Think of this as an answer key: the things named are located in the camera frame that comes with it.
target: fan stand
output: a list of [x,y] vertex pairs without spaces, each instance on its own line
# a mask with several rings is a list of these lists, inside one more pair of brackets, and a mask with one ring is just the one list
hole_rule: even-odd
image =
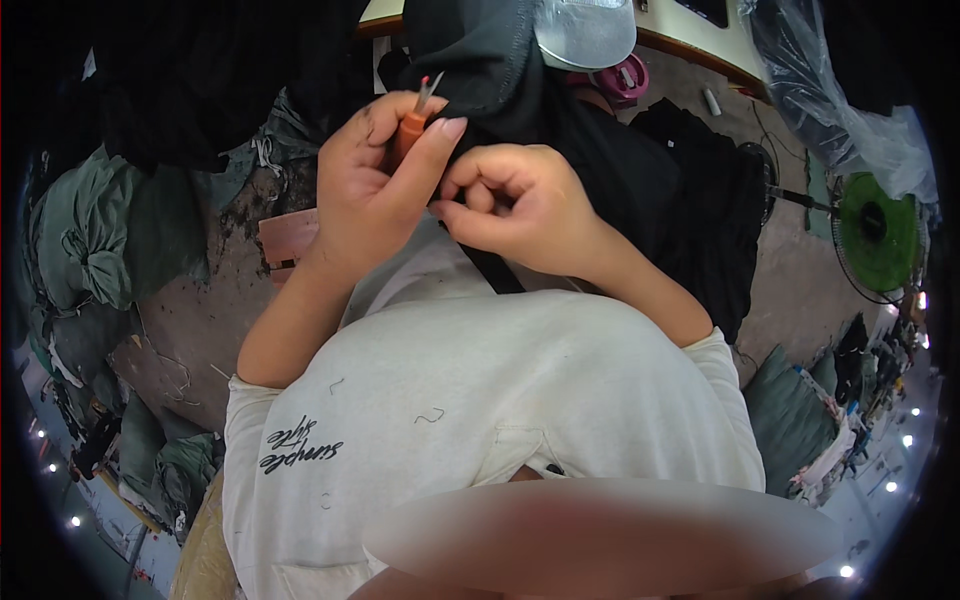
[[813,198],[807,196],[806,194],[798,194],[797,192],[791,192],[788,189],[783,189],[782,187],[776,187],[774,185],[767,185],[767,196],[773,196],[774,198],[783,198],[792,203],[805,206],[807,208],[813,208],[816,210],[823,210],[828,213],[831,217],[836,217],[840,214],[840,210],[836,206],[827,206],[826,204],[820,204]]

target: concrete floor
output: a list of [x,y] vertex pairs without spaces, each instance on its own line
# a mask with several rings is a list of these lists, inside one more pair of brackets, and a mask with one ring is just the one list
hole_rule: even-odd
[[[759,118],[785,145],[769,138],[764,142],[768,151],[776,145],[781,185],[805,192],[805,162],[791,155],[805,156],[804,147],[775,110],[729,89],[726,78],[706,68],[647,48],[636,52],[647,64],[650,86],[637,108],[618,114],[622,121],[629,122],[638,110],[667,97],[739,144],[761,141]],[[719,117],[709,114],[705,85],[723,110]],[[224,215],[208,216],[209,285],[178,279],[140,305],[150,342],[143,348],[126,342],[114,352],[114,368],[154,409],[167,405],[208,429],[223,430],[228,390],[217,370],[234,373],[247,330],[275,294],[255,243],[256,222],[315,202],[311,196],[315,171],[312,174],[311,165],[303,161],[294,168],[295,189],[281,195],[291,199],[286,205],[276,205],[283,200],[267,200],[279,184],[268,169],[258,169]],[[762,363],[781,344],[788,358],[808,364],[842,322],[863,310],[870,331],[878,311],[847,282],[833,246],[804,232],[801,207],[778,203],[758,244],[752,309],[738,340],[744,357],[734,357],[741,386],[756,370],[746,355]],[[189,386],[180,391],[187,381]]]

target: wooden chair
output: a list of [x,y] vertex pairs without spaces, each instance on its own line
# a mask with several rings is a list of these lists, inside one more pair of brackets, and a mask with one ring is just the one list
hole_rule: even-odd
[[263,246],[263,254],[270,265],[270,281],[274,287],[283,287],[294,266],[303,258],[320,225],[317,222],[317,209],[308,208],[272,219],[264,219],[258,224],[256,237]]

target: green fan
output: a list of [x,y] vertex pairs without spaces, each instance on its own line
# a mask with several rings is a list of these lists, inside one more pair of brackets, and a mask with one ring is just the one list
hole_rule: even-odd
[[923,231],[912,194],[892,200],[870,173],[847,177],[842,194],[834,194],[830,206],[774,186],[768,186],[767,193],[829,213],[840,266],[864,298],[889,304],[903,297],[923,255]]

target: left hand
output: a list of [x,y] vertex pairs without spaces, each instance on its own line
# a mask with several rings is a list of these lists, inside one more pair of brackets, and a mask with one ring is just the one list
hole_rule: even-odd
[[[467,119],[437,119],[423,132],[392,176],[380,171],[387,142],[417,94],[391,92],[354,114],[317,154],[320,232],[308,253],[335,261],[359,281],[410,239],[444,174]],[[430,98],[436,113],[446,100]]]

